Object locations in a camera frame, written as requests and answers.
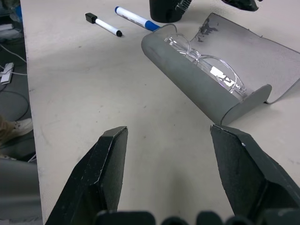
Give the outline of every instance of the shoe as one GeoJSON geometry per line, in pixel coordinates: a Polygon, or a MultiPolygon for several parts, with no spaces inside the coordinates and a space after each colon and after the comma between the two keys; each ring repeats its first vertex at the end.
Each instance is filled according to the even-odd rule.
{"type": "Polygon", "coordinates": [[[25,119],[20,121],[12,122],[15,126],[15,128],[11,131],[10,134],[7,135],[6,138],[2,140],[1,144],[4,144],[16,137],[23,136],[25,134],[28,134],[30,131],[33,130],[33,124],[32,119],[25,119]]]}

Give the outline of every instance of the floor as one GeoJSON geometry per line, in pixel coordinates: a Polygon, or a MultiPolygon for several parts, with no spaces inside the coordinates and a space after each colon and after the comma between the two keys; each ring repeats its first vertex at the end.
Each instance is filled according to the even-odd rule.
{"type": "MultiPolygon", "coordinates": [[[[23,38],[1,44],[26,58],[23,38]]],[[[15,64],[14,72],[27,73],[25,62],[0,47],[0,65],[4,67],[10,62],[15,64]]],[[[10,84],[7,86],[0,84],[0,114],[9,121],[31,118],[27,76],[13,74],[10,84]]],[[[19,160],[28,160],[35,153],[33,131],[0,146],[0,153],[19,160]]]]}

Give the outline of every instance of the dry erase marker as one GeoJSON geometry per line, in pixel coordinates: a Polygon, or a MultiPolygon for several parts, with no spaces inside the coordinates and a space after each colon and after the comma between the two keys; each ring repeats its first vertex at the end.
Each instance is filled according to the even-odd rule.
{"type": "Polygon", "coordinates": [[[136,23],[137,25],[140,25],[148,30],[151,31],[155,31],[156,29],[158,29],[160,26],[156,25],[155,23],[151,22],[150,20],[146,20],[145,18],[140,17],[137,14],[134,14],[132,12],[129,12],[126,9],[123,9],[119,6],[117,6],[114,11],[116,12],[116,14],[118,14],[119,16],[124,17],[125,19],[136,23]]]}
{"type": "Polygon", "coordinates": [[[121,37],[122,32],[118,30],[117,28],[114,28],[113,26],[103,22],[102,20],[99,20],[96,15],[92,13],[86,13],[85,19],[90,23],[95,23],[99,25],[100,27],[104,28],[105,30],[108,30],[109,32],[113,33],[114,35],[121,37]]]}

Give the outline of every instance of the white table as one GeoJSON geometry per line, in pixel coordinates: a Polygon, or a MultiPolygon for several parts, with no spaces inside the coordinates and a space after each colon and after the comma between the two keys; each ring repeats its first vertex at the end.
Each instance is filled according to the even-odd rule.
{"type": "MultiPolygon", "coordinates": [[[[300,51],[298,0],[265,0],[244,12],[194,0],[176,25],[192,38],[215,12],[300,51]]],[[[157,222],[201,210],[232,210],[221,185],[212,122],[143,54],[149,31],[117,16],[122,6],[150,19],[148,0],[22,0],[30,101],[44,222],[72,169],[104,131],[129,129],[120,210],[149,210],[157,222]],[[85,21],[92,12],[124,33],[85,21]]],[[[300,184],[300,91],[231,124],[250,133],[300,184]]]]}

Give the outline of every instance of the blue marker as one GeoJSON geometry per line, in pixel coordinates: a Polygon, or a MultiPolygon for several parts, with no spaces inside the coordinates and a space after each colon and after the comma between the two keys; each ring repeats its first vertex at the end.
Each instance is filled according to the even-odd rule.
{"type": "Polygon", "coordinates": [[[139,15],[129,12],[128,10],[123,9],[119,6],[117,6],[114,11],[119,16],[122,16],[125,19],[127,19],[131,22],[134,22],[137,25],[140,25],[148,30],[155,31],[156,29],[160,28],[160,26],[156,25],[155,23],[151,22],[150,20],[146,20],[145,18],[142,18],[139,15]]]}

